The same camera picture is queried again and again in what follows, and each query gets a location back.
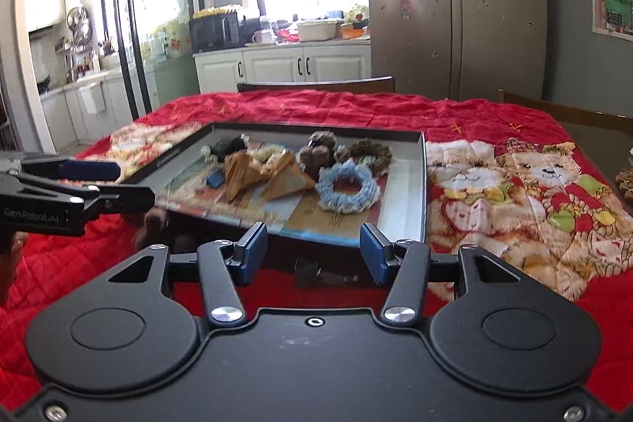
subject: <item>human hand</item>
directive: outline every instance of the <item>human hand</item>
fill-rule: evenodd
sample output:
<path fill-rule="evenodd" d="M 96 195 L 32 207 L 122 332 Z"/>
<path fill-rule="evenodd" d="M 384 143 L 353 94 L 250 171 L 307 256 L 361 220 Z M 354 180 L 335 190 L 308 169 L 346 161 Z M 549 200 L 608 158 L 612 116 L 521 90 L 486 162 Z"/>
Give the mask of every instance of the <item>human hand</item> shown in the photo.
<path fill-rule="evenodd" d="M 22 248 L 28 239 L 27 233 L 9 233 L 0 238 L 0 306 L 9 295 L 9 287 L 15 281 L 15 269 L 22 259 Z"/>

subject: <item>brown scrunchie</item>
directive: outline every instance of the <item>brown scrunchie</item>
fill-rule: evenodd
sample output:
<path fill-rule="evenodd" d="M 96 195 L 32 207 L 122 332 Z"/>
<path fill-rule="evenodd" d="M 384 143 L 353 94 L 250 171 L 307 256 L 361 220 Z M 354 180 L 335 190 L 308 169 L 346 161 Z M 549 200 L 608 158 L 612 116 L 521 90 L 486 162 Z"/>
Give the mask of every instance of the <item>brown scrunchie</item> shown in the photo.
<path fill-rule="evenodd" d="M 349 153 L 355 160 L 360 160 L 365 156 L 373 158 L 368 161 L 366 165 L 371 170 L 371 173 L 375 176 L 382 176 L 387 172 L 391 161 L 393 160 L 393 154 L 391 154 L 390 148 L 385 145 L 375 144 L 371 140 L 361 140 L 360 142 L 353 144 L 349 148 Z"/>

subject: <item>chair backrest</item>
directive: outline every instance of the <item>chair backrest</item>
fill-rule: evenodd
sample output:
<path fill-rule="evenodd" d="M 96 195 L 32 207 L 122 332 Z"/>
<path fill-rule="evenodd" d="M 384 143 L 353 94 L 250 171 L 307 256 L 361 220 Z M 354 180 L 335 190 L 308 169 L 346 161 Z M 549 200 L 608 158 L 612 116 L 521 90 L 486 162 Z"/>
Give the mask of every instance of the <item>chair backrest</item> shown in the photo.
<path fill-rule="evenodd" d="M 529 97 L 523 97 L 504 90 L 499 90 L 499 102 L 501 104 L 518 104 L 526 108 L 544 111 L 559 123 L 611 129 L 623 132 L 633 138 L 633 119 L 623 115 L 611 115 L 572 106 L 563 106 L 562 104 L 552 104 L 551 102 L 530 99 Z"/>
<path fill-rule="evenodd" d="M 351 93 L 395 93 L 394 78 L 357 79 L 355 81 L 322 81 L 321 83 L 238 83 L 237 91 L 256 90 L 322 90 Z"/>

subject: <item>mug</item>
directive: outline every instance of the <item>mug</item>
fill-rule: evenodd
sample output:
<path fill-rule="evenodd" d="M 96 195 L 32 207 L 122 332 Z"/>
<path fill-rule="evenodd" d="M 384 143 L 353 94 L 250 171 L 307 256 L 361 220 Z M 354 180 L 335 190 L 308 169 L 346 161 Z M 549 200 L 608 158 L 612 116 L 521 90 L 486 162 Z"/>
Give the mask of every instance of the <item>mug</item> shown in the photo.
<path fill-rule="evenodd" d="M 275 41 L 275 32 L 272 29 L 255 31 L 252 40 L 256 44 L 272 44 Z"/>

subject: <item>white plastic container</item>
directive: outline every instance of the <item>white plastic container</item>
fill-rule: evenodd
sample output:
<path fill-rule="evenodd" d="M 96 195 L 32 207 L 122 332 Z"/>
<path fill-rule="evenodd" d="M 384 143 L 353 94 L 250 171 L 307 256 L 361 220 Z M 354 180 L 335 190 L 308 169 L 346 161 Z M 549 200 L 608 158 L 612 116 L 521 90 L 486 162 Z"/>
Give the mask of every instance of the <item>white plastic container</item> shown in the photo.
<path fill-rule="evenodd" d="M 85 110 L 94 115 L 106 109 L 106 102 L 103 98 L 103 90 L 101 89 L 101 83 L 91 83 L 88 86 L 82 86 L 79 89 L 79 94 Z"/>
<path fill-rule="evenodd" d="M 302 42 L 324 42 L 336 37 L 336 25 L 334 20 L 299 22 L 297 29 L 299 40 Z"/>

